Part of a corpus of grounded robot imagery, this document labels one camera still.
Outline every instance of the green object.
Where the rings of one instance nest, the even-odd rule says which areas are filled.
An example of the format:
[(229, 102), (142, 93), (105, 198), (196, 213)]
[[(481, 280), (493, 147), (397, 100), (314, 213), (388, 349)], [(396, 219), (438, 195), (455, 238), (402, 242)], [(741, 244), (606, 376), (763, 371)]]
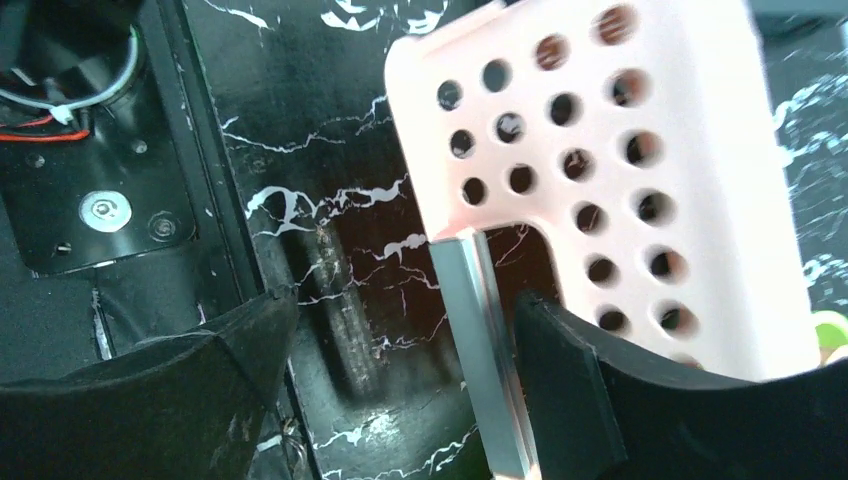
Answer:
[(819, 347), (836, 349), (848, 345), (848, 318), (832, 310), (813, 312)]

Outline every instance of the black metal plate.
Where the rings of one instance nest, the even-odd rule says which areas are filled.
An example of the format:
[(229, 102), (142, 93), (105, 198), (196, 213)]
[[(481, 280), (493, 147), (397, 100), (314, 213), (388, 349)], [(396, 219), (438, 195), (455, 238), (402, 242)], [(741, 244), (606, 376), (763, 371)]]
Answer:
[[(81, 142), (0, 144), (3, 200), (24, 263), (39, 274), (151, 252), (195, 233), (153, 76), (142, 74), (124, 97), (92, 114), (95, 132)], [(97, 190), (118, 191), (129, 199), (132, 218), (118, 232), (95, 231), (80, 219), (80, 201)], [(176, 228), (156, 234), (159, 218)], [(69, 244), (70, 251), (57, 251), (60, 244)]]

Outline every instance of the gray cable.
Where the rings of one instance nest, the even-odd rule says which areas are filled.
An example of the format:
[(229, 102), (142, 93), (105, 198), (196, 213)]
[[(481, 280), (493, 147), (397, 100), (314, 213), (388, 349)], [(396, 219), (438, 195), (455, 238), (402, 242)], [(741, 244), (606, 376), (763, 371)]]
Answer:
[(91, 95), (80, 100), (74, 100), (72, 102), (59, 105), (53, 105), (51, 103), (46, 103), (41, 100), (24, 97), (22, 95), (12, 93), (2, 88), (0, 88), (0, 97), (6, 98), (9, 101), (24, 105), (26, 107), (48, 110), (57, 121), (63, 124), (67, 124), (72, 119), (72, 111), (102, 103), (111, 98), (116, 93), (118, 93), (122, 88), (127, 85), (127, 83), (132, 78), (133, 73), (135, 72), (136, 65), (138, 64), (139, 52), (141, 50), (139, 44), (140, 39), (138, 36), (138, 32), (135, 30), (135, 28), (131, 28), (129, 52), (127, 55), (127, 61), (124, 64), (123, 69), (111, 85), (106, 87), (102, 92), (97, 93), (95, 95)]

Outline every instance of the black marble surface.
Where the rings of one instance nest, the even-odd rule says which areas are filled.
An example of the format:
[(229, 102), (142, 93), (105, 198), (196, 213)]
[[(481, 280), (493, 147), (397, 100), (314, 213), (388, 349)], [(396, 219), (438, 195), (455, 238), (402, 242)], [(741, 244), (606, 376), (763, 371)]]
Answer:
[[(383, 85), (393, 40), (477, 3), (185, 1), (263, 276), (302, 289), (291, 374), (316, 478), (490, 478)], [(845, 55), (830, 29), (768, 68), (811, 295), (848, 313)], [(508, 310), (553, 294), (533, 230), (490, 238)]]

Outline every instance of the perforated basket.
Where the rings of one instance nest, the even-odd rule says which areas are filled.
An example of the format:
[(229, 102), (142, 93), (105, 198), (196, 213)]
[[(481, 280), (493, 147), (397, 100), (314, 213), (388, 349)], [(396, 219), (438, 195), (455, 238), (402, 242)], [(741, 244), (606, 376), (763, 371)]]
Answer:
[(817, 365), (744, 1), (493, 2), (395, 42), (386, 88), (431, 242), (527, 223), (586, 321), (738, 378)]

